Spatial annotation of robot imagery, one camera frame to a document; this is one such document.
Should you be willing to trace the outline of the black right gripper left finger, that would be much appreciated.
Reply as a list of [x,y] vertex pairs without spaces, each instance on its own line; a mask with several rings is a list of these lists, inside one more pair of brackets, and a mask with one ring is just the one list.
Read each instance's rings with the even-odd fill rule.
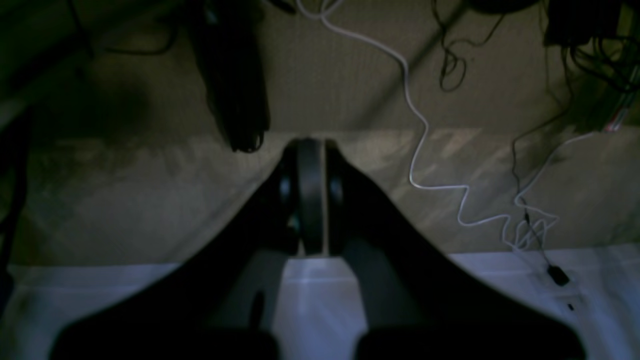
[[107,309],[66,326],[52,360],[278,360],[278,341],[260,328],[266,290],[249,298],[242,325],[216,325],[213,315],[260,251],[291,256],[298,151],[291,141],[274,171],[224,229],[177,269]]

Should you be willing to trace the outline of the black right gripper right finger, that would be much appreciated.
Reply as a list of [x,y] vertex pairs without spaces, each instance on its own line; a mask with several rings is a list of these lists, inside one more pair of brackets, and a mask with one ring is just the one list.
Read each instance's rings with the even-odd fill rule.
[[583,360],[576,332],[460,268],[335,141],[326,143],[328,250],[358,280],[356,360]]

